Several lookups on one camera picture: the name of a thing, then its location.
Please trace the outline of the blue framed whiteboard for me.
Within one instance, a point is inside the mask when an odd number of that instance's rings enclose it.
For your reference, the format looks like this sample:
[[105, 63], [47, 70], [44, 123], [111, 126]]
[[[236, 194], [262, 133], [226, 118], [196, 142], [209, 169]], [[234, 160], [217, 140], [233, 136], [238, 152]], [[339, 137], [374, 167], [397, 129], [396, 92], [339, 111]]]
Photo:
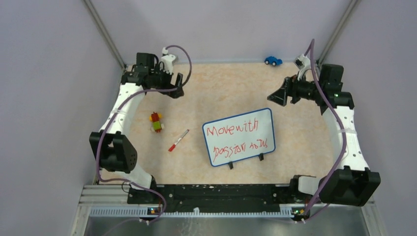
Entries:
[[272, 110], [263, 108], [206, 122], [202, 132], [211, 166], [259, 157], [276, 150]]

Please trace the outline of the red marker cap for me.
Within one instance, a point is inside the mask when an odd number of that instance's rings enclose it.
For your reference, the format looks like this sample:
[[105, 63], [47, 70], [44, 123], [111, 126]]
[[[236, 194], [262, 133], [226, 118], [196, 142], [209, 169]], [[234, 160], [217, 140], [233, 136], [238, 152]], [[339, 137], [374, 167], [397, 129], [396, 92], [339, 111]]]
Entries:
[[168, 149], [168, 151], [172, 152], [176, 146], [177, 146], [177, 143], [172, 144], [172, 146]]

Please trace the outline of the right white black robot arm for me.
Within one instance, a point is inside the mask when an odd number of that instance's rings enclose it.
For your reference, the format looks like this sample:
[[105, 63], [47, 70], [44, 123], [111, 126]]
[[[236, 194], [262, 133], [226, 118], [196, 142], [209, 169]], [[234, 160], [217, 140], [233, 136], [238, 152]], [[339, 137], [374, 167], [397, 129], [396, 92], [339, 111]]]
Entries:
[[334, 165], [324, 177], [295, 175], [290, 181], [289, 198], [301, 203], [308, 196], [326, 204], [361, 207], [381, 183], [378, 172], [370, 170], [365, 161], [354, 122], [354, 101], [351, 93], [342, 91], [344, 68], [324, 64], [317, 79], [306, 80], [309, 65], [298, 65], [296, 75], [286, 77], [282, 86], [267, 99], [286, 106], [302, 99], [314, 101], [320, 108], [334, 151]]

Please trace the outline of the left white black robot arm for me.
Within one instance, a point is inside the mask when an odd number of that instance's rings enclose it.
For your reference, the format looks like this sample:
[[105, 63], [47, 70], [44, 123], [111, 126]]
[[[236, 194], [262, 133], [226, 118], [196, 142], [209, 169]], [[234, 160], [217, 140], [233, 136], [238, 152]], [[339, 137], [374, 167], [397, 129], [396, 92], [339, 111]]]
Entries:
[[160, 58], [155, 54], [137, 53], [136, 63], [128, 66], [121, 77], [119, 93], [109, 117], [99, 131], [91, 132], [89, 136], [98, 169], [118, 173], [120, 181], [135, 184], [145, 203], [154, 202], [158, 191], [151, 186], [152, 175], [137, 163], [138, 154], [128, 134], [135, 112], [147, 93], [155, 91], [174, 99], [184, 96], [183, 75], [179, 73], [175, 83], [171, 82], [177, 59], [166, 48]]

